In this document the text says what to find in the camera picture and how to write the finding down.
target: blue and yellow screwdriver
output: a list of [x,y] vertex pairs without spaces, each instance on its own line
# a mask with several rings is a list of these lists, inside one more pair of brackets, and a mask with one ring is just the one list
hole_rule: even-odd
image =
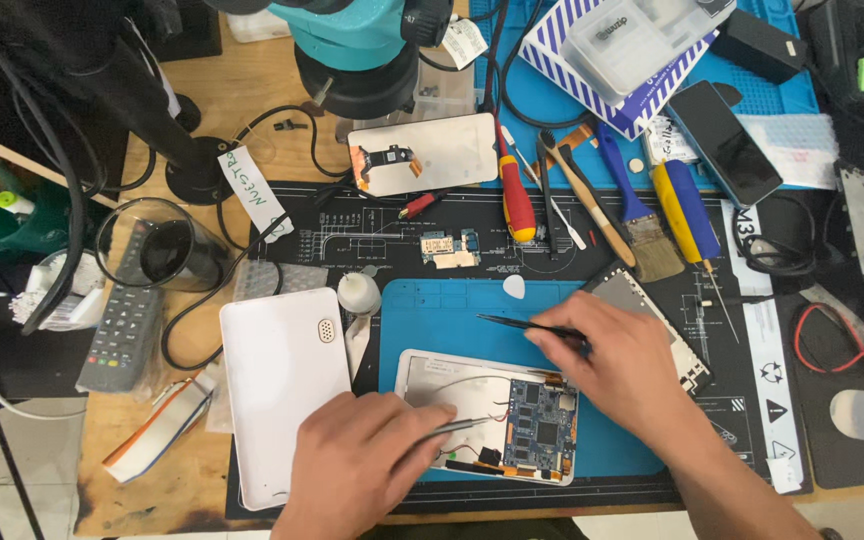
[[719,285],[715,282],[713,264],[709,262],[709,259],[718,257],[722,253],[722,246],[715,237],[713,223],[709,221],[706,205],[702,202],[699,188],[695,186],[689,166],[678,159],[666,161],[655,167],[652,182],[655,184],[658,202],[662,204],[662,209],[665,211],[665,219],[668,220],[672,235],[678,243],[678,249],[686,262],[702,263],[705,272],[712,280],[715,294],[719,297],[719,304],[726,313],[732,335],[735,336],[736,342],[741,343],[726,302],[722,300]]

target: black smartphone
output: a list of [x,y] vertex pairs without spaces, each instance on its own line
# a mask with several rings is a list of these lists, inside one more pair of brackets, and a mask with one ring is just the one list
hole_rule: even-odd
[[783,184],[762,149],[708,80],[679,90],[666,111],[736,206],[748,209]]

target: tv remote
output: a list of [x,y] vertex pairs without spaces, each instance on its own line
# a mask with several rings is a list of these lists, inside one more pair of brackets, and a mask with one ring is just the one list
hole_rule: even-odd
[[[149,229],[138,222],[132,230],[116,271],[125,282],[138,282],[142,271],[138,245]],[[164,303],[165,291],[158,287],[114,284],[76,387],[110,394],[131,392],[156,351]]]

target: black adapter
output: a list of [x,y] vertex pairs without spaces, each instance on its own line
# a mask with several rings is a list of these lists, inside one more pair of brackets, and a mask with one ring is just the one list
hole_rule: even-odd
[[719,26],[709,50],[776,85],[795,77],[807,60],[804,41],[742,9]]

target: teal microscope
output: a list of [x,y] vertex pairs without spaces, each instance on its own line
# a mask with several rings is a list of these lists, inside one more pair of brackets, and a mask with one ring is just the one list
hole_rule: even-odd
[[419,47],[437,47],[453,0],[206,0],[233,15],[268,10],[289,23],[306,92],[323,109],[369,120],[411,112]]

